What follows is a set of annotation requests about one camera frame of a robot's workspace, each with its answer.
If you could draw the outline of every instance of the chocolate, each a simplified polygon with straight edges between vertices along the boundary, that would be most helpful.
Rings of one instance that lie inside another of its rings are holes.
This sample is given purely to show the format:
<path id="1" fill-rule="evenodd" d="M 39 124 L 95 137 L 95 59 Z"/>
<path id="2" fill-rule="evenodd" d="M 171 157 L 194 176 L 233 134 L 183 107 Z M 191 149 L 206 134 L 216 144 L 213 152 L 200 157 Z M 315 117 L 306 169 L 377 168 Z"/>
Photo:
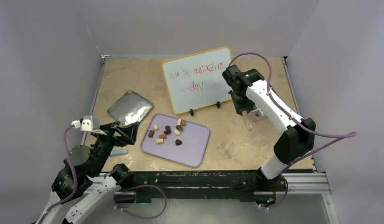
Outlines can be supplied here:
<path id="1" fill-rule="evenodd" d="M 152 138 L 152 137 L 154 137 L 154 134 L 155 134 L 155 132 L 152 131 L 152 130 L 150 130 L 150 131 L 149 131 L 149 134 L 148 134 L 148 137 Z"/>
<path id="2" fill-rule="evenodd" d="M 182 126 L 181 125 L 177 125 L 176 126 L 176 129 L 179 130 L 180 132 L 182 131 Z"/>
<path id="3" fill-rule="evenodd" d="M 177 139 L 177 140 L 176 140 L 176 146 L 179 146 L 179 145 L 181 145 L 181 144 L 182 144 L 182 141 L 179 140 L 179 139 Z"/>

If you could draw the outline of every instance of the gray wall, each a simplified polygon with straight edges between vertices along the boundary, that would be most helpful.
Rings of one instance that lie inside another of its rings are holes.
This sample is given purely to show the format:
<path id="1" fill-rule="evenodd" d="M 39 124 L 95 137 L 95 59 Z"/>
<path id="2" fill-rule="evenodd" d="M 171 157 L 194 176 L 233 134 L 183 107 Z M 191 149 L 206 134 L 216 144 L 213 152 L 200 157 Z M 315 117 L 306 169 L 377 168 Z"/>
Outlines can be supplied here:
<path id="1" fill-rule="evenodd" d="M 341 222 L 384 223 L 384 0 L 320 1 L 288 63 L 319 131 L 359 133 L 314 157 Z"/>
<path id="2" fill-rule="evenodd" d="M 101 64 L 70 0 L 0 0 L 0 224 L 38 219 Z"/>
<path id="3" fill-rule="evenodd" d="M 319 0 L 75 0 L 102 54 L 286 56 Z"/>

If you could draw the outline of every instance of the wooden table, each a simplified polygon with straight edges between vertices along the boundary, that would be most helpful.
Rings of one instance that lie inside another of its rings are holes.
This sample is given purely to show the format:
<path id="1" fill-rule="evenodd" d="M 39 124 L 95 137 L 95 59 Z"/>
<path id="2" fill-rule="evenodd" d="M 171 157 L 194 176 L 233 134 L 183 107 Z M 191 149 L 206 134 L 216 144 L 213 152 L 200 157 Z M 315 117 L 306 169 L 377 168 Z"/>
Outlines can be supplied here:
<path id="1" fill-rule="evenodd" d="M 273 146 L 279 134 L 272 122 L 265 119 L 253 123 L 252 131 L 249 132 L 243 118 L 235 113 L 232 101 L 222 103 L 220 109 L 210 106 L 197 110 L 193 117 L 189 113 L 176 115 L 210 128 L 210 137 L 200 166 L 192 168 L 142 152 L 140 143 L 152 116 L 156 113 L 174 116 L 161 69 L 164 60 L 166 59 L 107 59 L 93 110 L 93 114 L 99 115 L 100 123 L 114 122 L 107 110 L 128 90 L 133 90 L 150 100 L 154 108 L 141 121 L 136 144 L 126 146 L 129 153 L 109 157 L 103 171 L 111 170 L 117 163 L 125 163 L 133 171 L 258 169 L 273 155 Z M 273 88 L 279 97 L 295 110 L 281 59 L 270 58 L 269 61 L 273 69 Z M 241 71 L 255 68 L 265 78 L 268 76 L 269 70 L 262 59 L 245 57 L 237 59 L 235 63 Z M 90 145 L 94 141 L 94 137 L 88 136 L 85 144 Z M 312 168 L 312 164 L 307 158 L 293 168 Z"/>

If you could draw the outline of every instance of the blue object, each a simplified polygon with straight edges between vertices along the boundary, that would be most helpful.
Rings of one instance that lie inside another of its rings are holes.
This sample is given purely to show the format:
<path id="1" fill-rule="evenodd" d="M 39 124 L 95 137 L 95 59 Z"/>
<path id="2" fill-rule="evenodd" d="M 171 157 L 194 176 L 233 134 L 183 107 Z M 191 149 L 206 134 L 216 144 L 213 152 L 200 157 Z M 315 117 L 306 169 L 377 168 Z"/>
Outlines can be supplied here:
<path id="1" fill-rule="evenodd" d="M 110 156 L 113 156 L 113 155 L 124 155 L 124 154 L 128 154 L 129 153 L 129 150 L 127 148 L 124 148 L 124 149 L 121 149 L 121 150 L 112 150 Z"/>

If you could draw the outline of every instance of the purple tray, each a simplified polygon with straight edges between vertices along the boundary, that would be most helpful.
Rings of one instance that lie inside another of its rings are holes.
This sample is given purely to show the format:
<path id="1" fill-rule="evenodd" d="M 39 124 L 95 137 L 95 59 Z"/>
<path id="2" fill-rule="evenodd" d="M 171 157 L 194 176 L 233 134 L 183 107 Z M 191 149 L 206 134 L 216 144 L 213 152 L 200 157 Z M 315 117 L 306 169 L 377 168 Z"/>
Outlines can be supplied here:
<path id="1" fill-rule="evenodd" d="M 210 129 L 207 126 L 186 120 L 181 135 L 176 136 L 173 131 L 177 121 L 178 118 L 172 116 L 161 113 L 155 114 L 141 142 L 141 150 L 187 166 L 197 167 L 203 160 Z M 150 138 L 148 133 L 153 130 L 155 124 L 159 126 L 159 130 L 155 131 L 153 138 Z M 166 136 L 164 143 L 156 144 L 156 139 L 160 134 L 163 134 L 166 125 L 171 127 L 171 133 Z M 176 139 L 180 139 L 182 145 L 176 146 Z"/>

